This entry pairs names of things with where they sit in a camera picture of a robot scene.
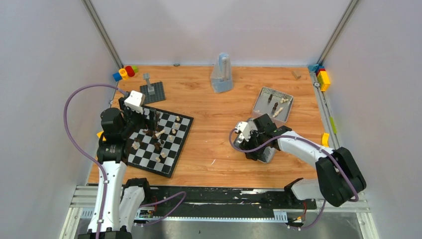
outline blue block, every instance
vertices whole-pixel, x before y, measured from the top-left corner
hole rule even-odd
[[[120,75],[120,73],[119,73],[119,72],[114,73],[114,74],[113,74],[113,78],[114,78],[114,80],[115,80],[115,81],[119,81],[119,80],[121,80],[121,75]]]
[[[318,69],[319,65],[315,64],[315,65],[309,65],[308,66],[308,70],[309,72],[315,72]]]

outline transparent plastic container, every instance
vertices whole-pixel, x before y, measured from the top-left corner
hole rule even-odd
[[[227,53],[220,53],[211,73],[211,86],[215,93],[222,93],[233,89],[231,63]]]

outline gray floor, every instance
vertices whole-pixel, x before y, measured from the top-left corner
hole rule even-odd
[[[316,214],[308,213],[307,221]],[[86,232],[89,220],[80,221]],[[150,227],[133,227],[134,239],[363,239],[355,213],[324,213],[311,229],[296,232],[277,223],[163,221]]]

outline green block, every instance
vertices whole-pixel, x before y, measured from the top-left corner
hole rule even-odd
[[[332,117],[330,117],[330,123],[331,123],[332,131],[335,134],[337,134],[337,129],[335,128],[334,119]]]
[[[132,69],[133,69],[133,71],[134,71],[135,73],[138,73],[138,72],[139,72],[138,67],[136,67],[136,66],[131,66],[131,67],[132,67]]]

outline gray lego baseplate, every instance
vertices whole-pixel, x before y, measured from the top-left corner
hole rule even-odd
[[[145,95],[144,105],[149,103],[154,103],[158,101],[166,100],[166,95],[164,94],[163,82],[156,82],[151,84],[154,87],[154,94],[150,95],[148,93],[148,85],[141,86],[141,93]]]

